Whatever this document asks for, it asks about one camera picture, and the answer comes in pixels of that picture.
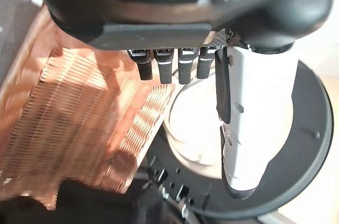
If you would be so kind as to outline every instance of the floor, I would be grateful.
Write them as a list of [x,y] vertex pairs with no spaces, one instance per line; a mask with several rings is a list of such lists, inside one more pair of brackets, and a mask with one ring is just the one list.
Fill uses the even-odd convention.
[[[8,68],[42,0],[0,0],[0,67]],[[328,22],[314,34],[298,41],[301,59],[322,79],[339,121],[339,0]],[[0,83],[6,75],[0,68]],[[298,224],[339,224],[339,126],[332,147],[314,181],[279,211]]]

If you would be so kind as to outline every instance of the round black base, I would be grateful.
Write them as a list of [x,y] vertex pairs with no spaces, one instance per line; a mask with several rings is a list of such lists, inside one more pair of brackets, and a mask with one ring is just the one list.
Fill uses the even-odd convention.
[[248,219],[279,208],[302,192],[317,175],[333,133],[327,93],[316,75],[301,62],[292,101],[293,123],[288,139],[248,199],[232,198],[222,180],[199,175],[182,165],[172,153],[163,128],[147,153],[154,179],[164,184],[172,198],[185,196],[189,209],[207,219]]

